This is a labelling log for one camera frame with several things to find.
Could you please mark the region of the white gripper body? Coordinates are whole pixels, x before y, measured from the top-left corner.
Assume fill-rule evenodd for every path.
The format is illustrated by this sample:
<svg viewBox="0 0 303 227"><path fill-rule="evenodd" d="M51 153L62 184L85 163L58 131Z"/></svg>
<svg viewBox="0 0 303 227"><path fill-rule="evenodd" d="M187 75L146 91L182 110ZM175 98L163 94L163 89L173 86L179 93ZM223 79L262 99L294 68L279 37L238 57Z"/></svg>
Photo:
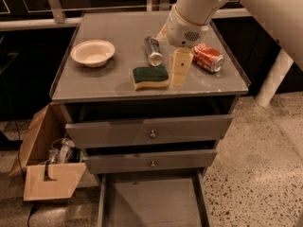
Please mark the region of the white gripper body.
<svg viewBox="0 0 303 227"><path fill-rule="evenodd" d="M208 26L194 25L183 18L175 5L169 12L165 26L169 44L176 47L194 47L208 32Z"/></svg>

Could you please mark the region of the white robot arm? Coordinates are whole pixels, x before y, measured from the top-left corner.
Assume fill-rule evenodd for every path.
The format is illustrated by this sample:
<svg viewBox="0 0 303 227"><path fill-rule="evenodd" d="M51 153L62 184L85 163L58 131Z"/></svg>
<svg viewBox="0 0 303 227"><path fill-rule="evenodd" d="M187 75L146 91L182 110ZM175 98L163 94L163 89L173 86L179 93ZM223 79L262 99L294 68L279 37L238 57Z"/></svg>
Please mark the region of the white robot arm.
<svg viewBox="0 0 303 227"><path fill-rule="evenodd" d="M177 0L162 32L171 45L192 47L207 32L213 15L228 0ZM289 64L303 63L303 0L240 0L275 39Z"/></svg>

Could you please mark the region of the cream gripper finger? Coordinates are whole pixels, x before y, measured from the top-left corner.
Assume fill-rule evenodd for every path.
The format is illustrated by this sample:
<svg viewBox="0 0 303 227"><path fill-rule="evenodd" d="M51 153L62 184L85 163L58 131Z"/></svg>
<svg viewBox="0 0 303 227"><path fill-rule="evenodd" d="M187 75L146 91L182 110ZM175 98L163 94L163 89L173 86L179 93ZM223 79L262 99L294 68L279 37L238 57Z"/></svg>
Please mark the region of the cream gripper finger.
<svg viewBox="0 0 303 227"><path fill-rule="evenodd" d="M170 54L171 83L173 86L181 87L183 85L192 60L192 49L188 47L179 47Z"/></svg>
<svg viewBox="0 0 303 227"><path fill-rule="evenodd" d="M165 42L167 40L167 26L166 25L163 25L161 30L158 32L156 39L159 42Z"/></svg>

